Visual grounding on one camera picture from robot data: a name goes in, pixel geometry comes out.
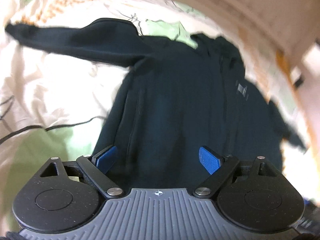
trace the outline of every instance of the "jacket sleeve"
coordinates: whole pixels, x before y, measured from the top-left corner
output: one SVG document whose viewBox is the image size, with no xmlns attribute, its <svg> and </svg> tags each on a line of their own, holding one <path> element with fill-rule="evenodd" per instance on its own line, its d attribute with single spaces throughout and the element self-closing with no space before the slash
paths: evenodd
<svg viewBox="0 0 320 240">
<path fill-rule="evenodd" d="M 152 52 L 136 27 L 120 19 L 101 18 L 81 29 L 8 24 L 5 31 L 21 45 L 34 49 L 124 67 Z"/>
<path fill-rule="evenodd" d="M 275 132 L 284 139 L 288 140 L 293 146 L 299 146 L 304 152 L 306 152 L 307 148 L 300 139 L 299 135 L 283 120 L 277 106 L 271 100 L 269 101 L 269 113 Z"/>
</svg>

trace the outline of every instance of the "silver screw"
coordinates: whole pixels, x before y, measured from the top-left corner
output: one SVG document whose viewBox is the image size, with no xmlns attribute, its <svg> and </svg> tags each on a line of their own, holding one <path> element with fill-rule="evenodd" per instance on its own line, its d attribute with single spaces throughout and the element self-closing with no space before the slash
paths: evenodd
<svg viewBox="0 0 320 240">
<path fill-rule="evenodd" d="M 196 189 L 196 193 L 199 195 L 199 196 L 207 196 L 211 193 L 211 190 L 207 187 L 199 187 Z"/>
<path fill-rule="evenodd" d="M 123 192 L 123 190 L 120 189 L 119 187 L 112 187 L 112 188 L 107 190 L 107 193 L 110 196 L 118 196 L 118 195 L 122 194 L 122 192 Z"/>
</svg>

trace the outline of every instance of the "bed sheet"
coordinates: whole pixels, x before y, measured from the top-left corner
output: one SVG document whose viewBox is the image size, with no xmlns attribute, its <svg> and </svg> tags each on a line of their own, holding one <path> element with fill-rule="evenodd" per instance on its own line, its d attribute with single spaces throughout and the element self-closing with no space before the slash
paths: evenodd
<svg viewBox="0 0 320 240">
<path fill-rule="evenodd" d="M 128 69 L 20 46 L 4 32 L 7 22 L 81 28 L 101 17 L 131 21 L 140 35 L 162 35 L 196 47 L 192 33 L 223 35 L 236 44 L 246 78 L 266 100 L 275 99 L 306 144 L 304 114 L 277 67 L 275 51 L 234 35 L 200 11 L 172 0 L 0 0 L 0 235 L 18 230 L 11 206 L 16 193 L 52 156 L 63 161 L 90 154 Z M 307 198 L 319 199 L 312 149 L 281 145 L 284 174 Z"/>
</svg>

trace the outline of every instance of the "gray plastic base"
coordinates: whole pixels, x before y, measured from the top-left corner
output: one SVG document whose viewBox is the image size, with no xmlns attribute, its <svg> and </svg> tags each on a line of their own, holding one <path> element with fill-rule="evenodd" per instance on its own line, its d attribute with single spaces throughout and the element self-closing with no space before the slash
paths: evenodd
<svg viewBox="0 0 320 240">
<path fill-rule="evenodd" d="M 217 212 L 208 199 L 190 196 L 186 189 L 132 189 L 108 200 L 86 225 L 61 234 L 23 229 L 28 240 L 291 240 L 294 229 L 256 234 L 240 229 Z"/>
</svg>

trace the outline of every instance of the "dark jacket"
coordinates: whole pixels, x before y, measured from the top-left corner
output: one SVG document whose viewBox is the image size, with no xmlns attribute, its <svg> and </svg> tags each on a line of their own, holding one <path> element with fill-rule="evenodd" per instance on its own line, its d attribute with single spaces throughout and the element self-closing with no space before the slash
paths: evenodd
<svg viewBox="0 0 320 240">
<path fill-rule="evenodd" d="M 193 49 L 106 18 L 82 29 L 9 24 L 6 31 L 36 49 L 132 66 L 94 150 L 119 148 L 107 175 L 123 188 L 196 187 L 208 177 L 198 157 L 203 145 L 241 160 L 263 155 L 282 168 L 279 144 L 292 132 L 244 78 L 239 50 L 223 37 L 192 35 Z"/>
</svg>

